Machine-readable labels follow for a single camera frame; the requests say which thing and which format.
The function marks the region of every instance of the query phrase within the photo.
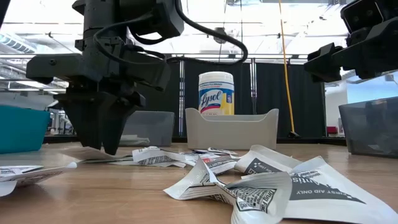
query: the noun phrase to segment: lysol logo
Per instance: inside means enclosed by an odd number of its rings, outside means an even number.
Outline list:
[[[210,90],[200,98],[200,112],[221,107],[223,92],[221,90]]]

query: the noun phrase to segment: gray plastic bin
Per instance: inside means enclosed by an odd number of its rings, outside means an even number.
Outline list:
[[[398,158],[398,97],[339,109],[349,152]]]
[[[170,146],[173,128],[173,112],[136,111],[126,122],[120,146]],[[136,144],[134,141],[123,140],[132,135],[148,138],[149,143]]]

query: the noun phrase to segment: white plastic bin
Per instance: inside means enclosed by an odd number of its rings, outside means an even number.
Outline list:
[[[185,109],[189,149],[250,149],[259,144],[276,149],[279,110],[261,115],[202,115]]]
[[[137,135],[148,138],[149,143],[135,146],[170,146],[174,128],[174,113],[163,111],[136,111],[126,121],[123,136]],[[121,141],[120,146],[132,146]]]

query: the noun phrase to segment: cable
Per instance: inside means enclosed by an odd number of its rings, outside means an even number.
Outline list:
[[[279,12],[280,12],[280,28],[282,29],[282,48],[284,50],[285,84],[286,84],[287,102],[289,103],[290,123],[292,125],[292,132],[295,132],[294,131],[292,101],[290,100],[289,78],[287,76],[284,22],[283,22],[283,18],[282,18],[282,0],[279,0]]]
[[[150,40],[150,39],[145,39],[142,38],[140,36],[138,36],[136,33],[131,33],[131,35],[140,43],[145,44],[145,45],[154,45],[154,44],[158,44],[160,42],[162,42],[163,40],[165,40],[165,38],[161,37],[157,40]]]
[[[209,64],[213,64],[213,65],[236,65],[239,63],[243,63],[244,61],[246,61],[246,59],[248,59],[248,55],[249,55],[248,49],[242,42],[240,42],[228,35],[220,34],[219,32],[216,32],[214,30],[211,30],[209,28],[206,28],[204,26],[197,24],[196,22],[193,22],[183,13],[183,11],[181,9],[181,5],[180,5],[180,0],[175,0],[174,4],[175,4],[175,10],[176,10],[177,14],[181,17],[181,19],[184,22],[186,22],[188,25],[192,26],[193,28],[204,32],[205,34],[212,35],[213,37],[220,38],[221,40],[225,40],[231,44],[236,45],[237,47],[239,47],[242,50],[243,56],[241,59],[239,59],[233,63],[209,62],[209,61],[199,60],[199,59],[195,59],[195,58],[185,58],[185,57],[172,57],[172,58],[167,59],[167,62],[185,60],[185,61],[192,61],[192,62],[198,62],[198,63],[209,63]]]
[[[108,52],[104,46],[101,44],[99,37],[101,37],[105,32],[115,29],[115,28],[119,28],[119,27],[126,27],[129,26],[131,24],[137,23],[137,22],[141,22],[147,19],[151,19],[152,18],[152,14],[148,13],[148,14],[144,14],[141,17],[138,17],[137,19],[132,19],[130,21],[124,21],[124,22],[118,22],[115,24],[112,24],[110,26],[104,27],[101,30],[99,30],[97,33],[94,34],[93,36],[93,42],[95,44],[95,46],[97,47],[97,49],[104,54],[105,56],[107,56],[109,59],[114,60],[115,62],[119,62],[121,64],[127,64],[127,65],[155,65],[155,64],[159,64],[159,63],[165,63],[166,62],[166,56],[162,53],[158,53],[158,52],[153,52],[150,50],[145,50],[142,47],[139,46],[135,46],[135,45],[126,45],[127,47],[129,47],[130,49],[133,49],[137,52],[145,52],[149,55],[154,55],[156,57],[159,57],[162,59],[161,62],[132,62],[132,61],[128,61],[125,60],[123,58],[117,57],[115,55],[113,55],[112,53]]]

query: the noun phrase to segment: teal bin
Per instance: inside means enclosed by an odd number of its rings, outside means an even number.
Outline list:
[[[42,147],[50,113],[0,105],[0,154]]]

